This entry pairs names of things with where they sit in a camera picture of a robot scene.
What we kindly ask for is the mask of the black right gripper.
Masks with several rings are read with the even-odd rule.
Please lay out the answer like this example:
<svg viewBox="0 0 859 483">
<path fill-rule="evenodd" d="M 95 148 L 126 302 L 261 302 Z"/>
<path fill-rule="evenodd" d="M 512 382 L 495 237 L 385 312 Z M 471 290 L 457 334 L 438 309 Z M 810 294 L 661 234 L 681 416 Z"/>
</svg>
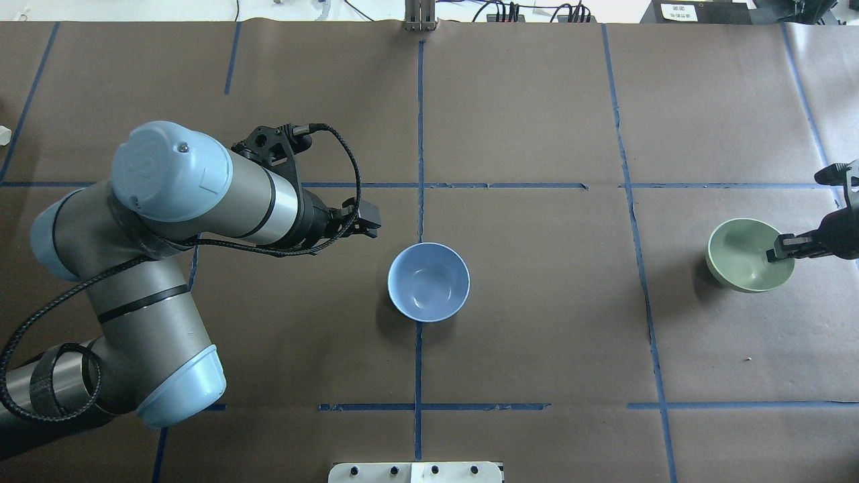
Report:
<svg viewBox="0 0 859 483">
<path fill-rule="evenodd" d="M 780 233 L 775 247 L 766 252 L 766 261 L 817 259 L 835 256 L 843 260 L 858 259 L 858 223 L 851 208 L 826 215 L 818 229 L 795 235 Z"/>
</svg>

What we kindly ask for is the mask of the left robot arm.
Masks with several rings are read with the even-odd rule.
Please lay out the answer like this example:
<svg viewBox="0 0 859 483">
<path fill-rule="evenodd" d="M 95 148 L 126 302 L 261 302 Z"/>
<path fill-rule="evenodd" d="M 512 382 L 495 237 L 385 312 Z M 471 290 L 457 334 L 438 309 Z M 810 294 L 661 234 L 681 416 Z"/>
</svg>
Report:
<svg viewBox="0 0 859 483">
<path fill-rule="evenodd" d="M 3 346 L 2 459 L 127 413 L 167 428 L 223 395 L 223 364 L 178 254 L 218 246 L 310 256 L 382 225 L 363 201 L 356 157 L 327 123 L 258 126 L 230 147 L 166 120 L 133 129 L 107 180 L 56 201 L 31 228 L 37 261 L 74 286 Z M 27 330 L 81 292 L 99 336 L 13 366 Z"/>
</svg>

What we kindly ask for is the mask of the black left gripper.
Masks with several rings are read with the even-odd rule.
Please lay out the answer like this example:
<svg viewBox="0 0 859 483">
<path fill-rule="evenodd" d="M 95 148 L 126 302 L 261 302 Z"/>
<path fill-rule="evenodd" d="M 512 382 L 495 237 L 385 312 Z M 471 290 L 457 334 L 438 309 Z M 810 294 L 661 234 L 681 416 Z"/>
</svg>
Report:
<svg viewBox="0 0 859 483">
<path fill-rule="evenodd" d="M 383 226 L 378 206 L 367 201 L 347 199 L 340 207 L 328 206 L 315 193 L 301 190 L 299 250 L 313 250 L 323 239 L 342 239 L 363 235 L 375 239 Z"/>
</svg>

